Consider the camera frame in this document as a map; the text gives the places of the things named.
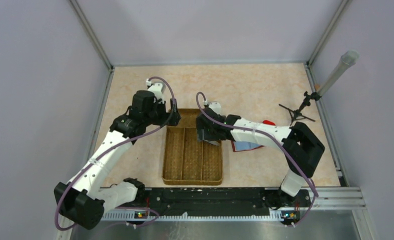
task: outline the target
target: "blue cloth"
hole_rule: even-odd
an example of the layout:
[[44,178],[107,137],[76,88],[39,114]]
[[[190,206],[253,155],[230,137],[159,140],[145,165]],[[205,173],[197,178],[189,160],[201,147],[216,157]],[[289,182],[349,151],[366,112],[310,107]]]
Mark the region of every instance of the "blue cloth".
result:
[[251,149],[255,149],[255,148],[261,146],[259,144],[255,144],[255,143],[247,142],[247,141],[234,141],[233,144],[234,144],[236,152],[244,151],[244,150],[251,150]]

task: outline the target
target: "robotic arm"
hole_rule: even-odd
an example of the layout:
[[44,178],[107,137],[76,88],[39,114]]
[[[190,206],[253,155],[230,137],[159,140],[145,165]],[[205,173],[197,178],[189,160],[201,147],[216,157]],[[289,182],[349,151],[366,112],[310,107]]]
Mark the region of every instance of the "robotic arm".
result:
[[[123,144],[124,141],[143,135],[149,125],[162,127],[167,120],[170,126],[179,123],[181,117],[173,99],[170,99],[172,116],[169,118],[171,113],[166,112],[166,101],[163,99],[165,85],[147,80],[147,86],[147,90],[134,94],[128,111],[114,119],[101,146],[82,168],[88,170],[73,184],[61,203],[59,213],[86,229],[95,227],[107,211],[139,198],[140,192],[144,191],[144,185],[131,178],[116,186],[100,189],[120,156],[136,142],[133,140]],[[69,183],[58,183],[54,189],[57,203],[68,185],[82,174],[82,170]]]
[[[313,176],[325,147],[306,124],[296,122],[294,126],[289,127],[271,126],[252,122],[237,115],[222,116],[220,115],[220,108],[220,103],[211,102],[206,104],[203,110],[218,122],[234,127],[253,129],[253,131],[231,129],[219,125],[201,113],[196,119],[199,140],[209,143],[218,140],[251,142],[263,146],[274,147],[279,150],[280,148],[272,139],[256,132],[256,130],[263,131],[272,135],[282,144],[284,149],[290,154],[308,178]],[[294,197],[304,185],[305,179],[300,175],[288,158],[287,162],[290,169],[282,181],[280,191]]]

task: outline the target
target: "light purple wall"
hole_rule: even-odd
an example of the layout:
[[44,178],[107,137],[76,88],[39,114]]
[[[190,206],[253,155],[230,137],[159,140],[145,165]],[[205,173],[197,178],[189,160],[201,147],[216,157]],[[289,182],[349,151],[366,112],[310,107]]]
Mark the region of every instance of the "light purple wall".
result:
[[306,61],[341,0],[79,0],[114,65]]
[[316,80],[351,48],[360,59],[323,101],[349,182],[361,187],[380,239],[394,239],[394,0],[351,3],[313,66]]
[[0,0],[0,240],[55,237],[53,190],[84,163],[107,77],[68,1]]

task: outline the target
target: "marble-patterned surface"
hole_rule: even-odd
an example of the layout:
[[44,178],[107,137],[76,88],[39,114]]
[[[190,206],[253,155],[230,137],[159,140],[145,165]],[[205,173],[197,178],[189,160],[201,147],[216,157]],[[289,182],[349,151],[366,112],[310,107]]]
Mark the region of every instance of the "marble-patterned surface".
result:
[[[310,86],[303,64],[228,64],[117,67],[98,134],[97,146],[114,118],[123,114],[137,90],[146,89],[145,79],[160,76],[172,86],[178,108],[197,108],[195,94],[202,91],[210,101],[222,104],[222,114],[235,114],[251,121],[270,120],[278,126],[290,122],[288,111],[299,107]],[[166,89],[165,98],[170,99]],[[313,104],[305,120],[326,150],[313,176],[317,186],[339,186],[334,162],[319,113]],[[117,162],[104,183],[109,186],[125,178],[138,178],[148,187],[167,187],[161,178],[166,130],[138,140]],[[284,155],[268,147],[233,152],[231,142],[223,142],[223,183],[220,187],[277,187],[288,170]]]

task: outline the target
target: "brown tray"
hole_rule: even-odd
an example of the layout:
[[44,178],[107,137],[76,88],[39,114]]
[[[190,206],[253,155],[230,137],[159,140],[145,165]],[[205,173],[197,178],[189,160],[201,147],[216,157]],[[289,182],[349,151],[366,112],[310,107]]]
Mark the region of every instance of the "brown tray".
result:
[[223,180],[222,144],[197,140],[198,109],[178,109],[181,120],[168,126],[163,161],[167,185],[219,185]]

